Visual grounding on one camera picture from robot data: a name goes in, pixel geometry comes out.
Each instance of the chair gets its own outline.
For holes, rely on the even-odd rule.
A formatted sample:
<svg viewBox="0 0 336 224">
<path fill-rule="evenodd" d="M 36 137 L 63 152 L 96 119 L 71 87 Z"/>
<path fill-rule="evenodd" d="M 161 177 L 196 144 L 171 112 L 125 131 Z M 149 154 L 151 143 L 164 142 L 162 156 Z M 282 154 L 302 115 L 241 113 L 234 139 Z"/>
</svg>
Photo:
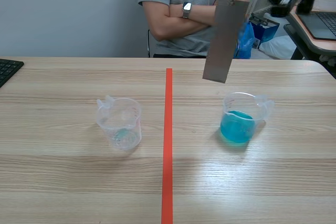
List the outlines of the chair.
<svg viewBox="0 0 336 224">
<path fill-rule="evenodd" d="M 151 48 L 150 48 L 150 43 L 149 43 L 149 37 L 150 37 L 151 31 L 147 31 L 147 53 L 148 53 L 148 58 L 151 57 Z"/>
</svg>

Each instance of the smartwatch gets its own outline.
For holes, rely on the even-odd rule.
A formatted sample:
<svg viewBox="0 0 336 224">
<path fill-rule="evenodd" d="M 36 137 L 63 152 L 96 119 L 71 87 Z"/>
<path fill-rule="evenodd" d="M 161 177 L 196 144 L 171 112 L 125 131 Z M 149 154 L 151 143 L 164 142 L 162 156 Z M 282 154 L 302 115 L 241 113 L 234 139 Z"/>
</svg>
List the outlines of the smartwatch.
<svg viewBox="0 0 336 224">
<path fill-rule="evenodd" d="M 184 2 L 183 3 L 183 7 L 182 7 L 183 16 L 182 16 L 182 18 L 189 18 L 189 14 L 190 14 L 190 11 L 191 11 L 191 6 L 192 6 L 192 4 L 190 2 Z"/>
</svg>

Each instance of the desk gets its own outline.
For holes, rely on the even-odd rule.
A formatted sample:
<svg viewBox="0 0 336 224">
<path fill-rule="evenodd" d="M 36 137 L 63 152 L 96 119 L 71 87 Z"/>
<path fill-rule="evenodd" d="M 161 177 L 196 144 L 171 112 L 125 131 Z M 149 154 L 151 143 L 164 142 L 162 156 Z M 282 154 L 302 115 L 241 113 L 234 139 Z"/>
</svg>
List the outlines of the desk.
<svg viewBox="0 0 336 224">
<path fill-rule="evenodd" d="M 219 84 L 202 80 L 202 59 L 15 59 L 25 65 L 0 89 L 0 223 L 161 223 L 173 68 L 175 224 L 334 224 L 336 85 L 319 64 L 234 60 Z M 218 135 L 235 91 L 276 103 L 244 150 Z M 110 148 L 95 123 L 106 94 L 142 105 L 133 151 Z"/>
<path fill-rule="evenodd" d="M 322 0 L 316 0 L 313 10 L 323 10 L 325 4 Z M 302 60 L 305 57 L 308 60 L 316 61 L 336 78 L 336 67 L 330 67 L 327 62 L 319 60 L 321 55 L 336 56 L 336 41 L 313 38 L 296 14 L 296 6 L 287 16 L 287 20 L 290 25 L 285 25 L 283 28 L 297 46 L 291 59 Z"/>
</svg>

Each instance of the watch face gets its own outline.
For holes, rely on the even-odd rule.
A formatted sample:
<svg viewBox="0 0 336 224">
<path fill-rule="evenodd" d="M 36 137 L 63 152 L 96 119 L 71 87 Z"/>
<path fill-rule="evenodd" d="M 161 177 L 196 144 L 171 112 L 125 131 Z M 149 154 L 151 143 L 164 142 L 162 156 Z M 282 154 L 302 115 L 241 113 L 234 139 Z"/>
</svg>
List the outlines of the watch face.
<svg viewBox="0 0 336 224">
<path fill-rule="evenodd" d="M 184 4 L 183 4 L 183 10 L 189 10 L 189 11 L 191 11 L 191 3 L 184 2 Z"/>
</svg>

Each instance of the cup handle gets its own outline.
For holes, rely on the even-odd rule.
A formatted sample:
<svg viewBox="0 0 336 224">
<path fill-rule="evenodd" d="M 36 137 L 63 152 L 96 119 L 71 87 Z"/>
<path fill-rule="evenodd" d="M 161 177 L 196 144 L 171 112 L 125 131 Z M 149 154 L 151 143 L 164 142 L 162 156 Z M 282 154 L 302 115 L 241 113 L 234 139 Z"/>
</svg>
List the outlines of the cup handle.
<svg viewBox="0 0 336 224">
<path fill-rule="evenodd" d="M 109 109 L 113 106 L 115 99 L 110 97 L 109 95 L 107 95 L 105 97 L 105 101 L 106 102 L 102 102 L 101 100 L 97 100 L 97 105 L 98 105 L 98 109 L 100 109 L 101 107 L 104 107 L 105 109 Z"/>
<path fill-rule="evenodd" d="M 266 95 L 257 95 L 255 96 L 255 100 L 258 106 L 260 107 L 264 106 L 266 108 L 266 114 L 264 116 L 264 121 L 268 120 L 275 106 L 274 101 L 267 100 Z"/>
<path fill-rule="evenodd" d="M 274 106 L 275 106 L 275 103 L 272 100 L 268 100 L 267 102 L 265 102 L 265 107 L 266 107 L 266 115 L 264 117 L 265 121 L 268 120 L 269 116 L 272 114 Z"/>
</svg>

